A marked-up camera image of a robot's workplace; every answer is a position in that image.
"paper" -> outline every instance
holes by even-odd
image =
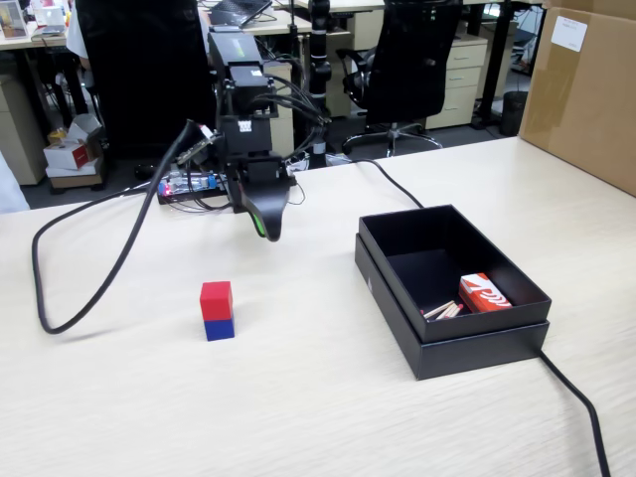
[[[587,25],[570,20],[566,17],[556,17],[553,43],[579,53],[585,39]]]

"laptop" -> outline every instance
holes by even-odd
[[[223,0],[210,9],[212,25],[242,27],[271,5],[271,0]]]

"trash bin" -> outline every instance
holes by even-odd
[[[510,91],[504,94],[504,110],[501,114],[499,131],[505,136],[516,136],[521,128],[521,120],[524,117],[527,91]]]

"stacked blocks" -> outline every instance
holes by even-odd
[[[235,336],[232,289],[228,281],[203,284],[201,311],[208,341],[225,340]]]

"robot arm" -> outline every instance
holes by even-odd
[[[249,212],[258,234],[277,241],[294,179],[285,161],[271,152],[269,119],[278,111],[266,96],[276,94],[273,79],[264,75],[252,35],[237,27],[213,27],[208,40],[218,74],[217,128],[223,136],[213,167],[228,179],[235,212]]]

